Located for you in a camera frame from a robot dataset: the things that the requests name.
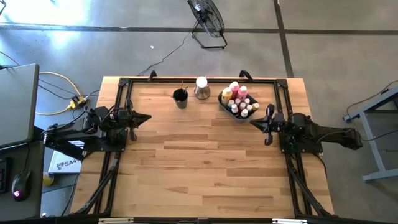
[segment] yellow cable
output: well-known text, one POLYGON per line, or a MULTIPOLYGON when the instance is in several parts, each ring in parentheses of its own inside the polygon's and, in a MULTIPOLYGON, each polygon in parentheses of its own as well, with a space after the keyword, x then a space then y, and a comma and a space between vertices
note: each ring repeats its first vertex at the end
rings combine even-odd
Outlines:
MULTIPOLYGON (((78 95, 79 95, 79 96, 81 95, 80 92, 79 92, 79 90, 78 90, 77 87, 75 86, 75 84, 73 84, 73 82, 70 81, 69 78, 67 78, 67 77, 65 77, 65 76, 63 76, 63 75, 61 75, 61 74, 55 73, 55 72, 39 72, 39 74, 56 75, 56 76, 59 76, 59 77, 61 77, 61 78, 64 78, 64 79, 66 79, 70 84, 72 84, 72 86, 75 88, 75 90, 76 90, 76 92, 78 93, 78 95)), ((51 115, 56 115, 56 114, 63 113, 63 112, 65 112, 66 110, 68 110, 68 109, 70 109, 70 108, 71 108, 70 105, 68 105, 65 109, 63 109, 63 110, 61 110, 61 111, 58 111, 58 112, 54 112, 54 113, 39 113, 39 112, 36 112, 36 114, 45 115, 45 116, 51 116, 51 115)))
POLYGON ((4 54, 7 58, 11 59, 16 65, 20 66, 20 65, 18 64, 18 62, 16 62, 14 59, 12 59, 12 57, 8 56, 6 53, 4 53, 4 52, 2 52, 2 51, 0 51, 0 53, 4 54))
POLYGON ((69 109, 69 106, 68 106, 67 108, 65 108, 65 109, 61 110, 61 111, 54 112, 54 113, 39 113, 39 112, 36 112, 36 114, 39 114, 39 115, 46 115, 46 116, 51 116, 51 115, 56 115, 56 114, 63 113, 63 112, 65 112, 67 109, 69 109))

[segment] desk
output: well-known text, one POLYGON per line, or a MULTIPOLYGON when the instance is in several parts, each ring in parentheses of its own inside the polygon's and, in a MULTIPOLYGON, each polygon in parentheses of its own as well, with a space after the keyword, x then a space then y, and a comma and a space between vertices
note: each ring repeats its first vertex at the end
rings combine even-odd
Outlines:
MULTIPOLYGON (((119 78, 104 77, 97 106, 114 105, 119 78)), ((303 80, 290 78, 287 82, 293 112, 310 114, 303 80)), ((184 85, 189 86, 189 99, 187 108, 181 110, 172 99, 180 84, 134 84, 134 109, 152 119, 136 129, 137 141, 129 141, 122 153, 111 216, 293 217, 285 157, 279 152, 277 135, 271 146, 265 146, 266 136, 258 129, 248 122, 236 123, 220 109, 217 96, 225 83, 210 83, 211 96, 206 100, 194 97, 195 84, 184 85)), ((264 117, 266 106, 275 104, 274 88, 246 86, 261 105, 252 118, 264 117)), ((83 161, 72 212, 98 186, 103 156, 96 152, 83 161)), ((309 189, 333 213, 321 162, 303 154, 303 164, 309 189)))

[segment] electric fan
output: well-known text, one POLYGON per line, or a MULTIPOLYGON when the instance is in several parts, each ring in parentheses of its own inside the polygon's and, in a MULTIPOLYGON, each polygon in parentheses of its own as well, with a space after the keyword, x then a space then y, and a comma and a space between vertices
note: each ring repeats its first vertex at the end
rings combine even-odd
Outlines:
POLYGON ((227 42, 224 38, 224 22, 221 14, 212 0, 188 0, 193 15, 197 19, 194 28, 191 31, 192 37, 200 44, 203 49, 224 49, 227 42), (204 30, 212 37, 222 37, 224 46, 204 46, 193 34, 193 31, 201 25, 204 30))

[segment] computer mouse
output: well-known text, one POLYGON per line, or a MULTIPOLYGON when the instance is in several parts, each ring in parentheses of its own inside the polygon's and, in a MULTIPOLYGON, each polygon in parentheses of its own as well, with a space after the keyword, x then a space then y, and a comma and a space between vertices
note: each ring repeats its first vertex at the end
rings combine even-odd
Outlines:
POLYGON ((15 201, 21 202, 30 194, 30 170, 23 170, 14 177, 11 185, 12 197, 15 201))

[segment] pink bottle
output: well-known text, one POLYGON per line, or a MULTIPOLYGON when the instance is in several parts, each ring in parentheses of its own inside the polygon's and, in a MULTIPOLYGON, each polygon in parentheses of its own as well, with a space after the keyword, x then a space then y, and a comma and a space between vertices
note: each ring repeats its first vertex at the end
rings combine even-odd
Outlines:
POLYGON ((246 98, 247 95, 248 95, 248 89, 246 88, 246 86, 242 86, 238 90, 238 94, 236 95, 236 98, 240 99, 241 101, 244 101, 244 99, 246 98))
POLYGON ((229 84, 230 89, 232 90, 232 100, 236 99, 236 95, 238 94, 239 84, 238 82, 232 82, 229 84))

